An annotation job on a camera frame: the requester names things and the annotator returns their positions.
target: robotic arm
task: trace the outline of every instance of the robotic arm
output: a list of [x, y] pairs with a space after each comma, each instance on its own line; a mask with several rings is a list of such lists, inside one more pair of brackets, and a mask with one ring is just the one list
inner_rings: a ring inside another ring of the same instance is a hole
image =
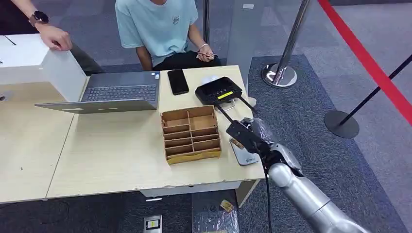
[[257, 153], [269, 175], [317, 233], [369, 233], [340, 210], [302, 173], [293, 153], [274, 142], [269, 127], [259, 118], [231, 120], [226, 132], [250, 153]]

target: smartphone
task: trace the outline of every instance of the smartphone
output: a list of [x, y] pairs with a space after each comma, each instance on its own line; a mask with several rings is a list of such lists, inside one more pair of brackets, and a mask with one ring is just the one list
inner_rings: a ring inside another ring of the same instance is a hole
[[172, 88], [172, 93], [177, 96], [180, 94], [185, 94], [189, 92], [188, 83], [186, 82], [183, 70], [176, 69], [168, 72], [170, 87]]

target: table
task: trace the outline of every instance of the table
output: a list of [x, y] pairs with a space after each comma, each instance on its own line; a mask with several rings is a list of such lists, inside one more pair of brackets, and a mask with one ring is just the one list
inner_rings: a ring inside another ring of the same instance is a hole
[[[190, 91], [174, 96], [167, 72], [161, 72], [158, 111], [75, 115], [47, 198], [135, 190], [155, 196], [237, 188], [241, 206], [264, 173], [261, 163], [239, 166], [225, 132], [230, 122], [217, 113], [220, 158], [170, 166], [165, 159], [159, 113], [202, 106], [194, 91], [203, 77], [211, 75], [231, 78], [246, 98], [239, 67], [186, 69], [184, 74]], [[228, 114], [233, 119], [252, 117], [240, 100]]]
[[[236, 189], [242, 206], [264, 173], [261, 163], [239, 166], [225, 132], [229, 121], [217, 113], [220, 158], [171, 166], [160, 121], [161, 112], [202, 106], [194, 91], [203, 77], [227, 76], [244, 90], [239, 68], [184, 73], [190, 92], [174, 96], [167, 72], [161, 72], [156, 111], [74, 115], [34, 107], [64, 101], [50, 83], [0, 85], [0, 93], [13, 93], [0, 102], [0, 203], [137, 190], [155, 197]], [[252, 117], [240, 100], [228, 114], [233, 119]]]
[[0, 85], [0, 202], [46, 197], [73, 114], [35, 107], [64, 101], [50, 83]]

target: metal stanchion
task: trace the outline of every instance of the metal stanchion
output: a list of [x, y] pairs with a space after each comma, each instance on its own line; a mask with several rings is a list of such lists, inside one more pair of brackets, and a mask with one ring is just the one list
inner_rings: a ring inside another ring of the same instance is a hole
[[209, 0], [203, 0], [203, 40], [209, 44]]
[[262, 70], [262, 79], [270, 86], [276, 88], [287, 88], [293, 85], [297, 80], [296, 71], [292, 67], [288, 66], [288, 62], [291, 58], [296, 39], [298, 37], [299, 28], [304, 21], [308, 4], [309, 0], [302, 0], [280, 62], [266, 65]]

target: silver laptop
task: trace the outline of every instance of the silver laptop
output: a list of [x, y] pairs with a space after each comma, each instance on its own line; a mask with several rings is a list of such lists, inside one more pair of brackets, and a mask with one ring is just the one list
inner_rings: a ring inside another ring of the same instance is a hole
[[35, 106], [77, 114], [155, 110], [159, 80], [159, 71], [93, 74], [81, 101]]

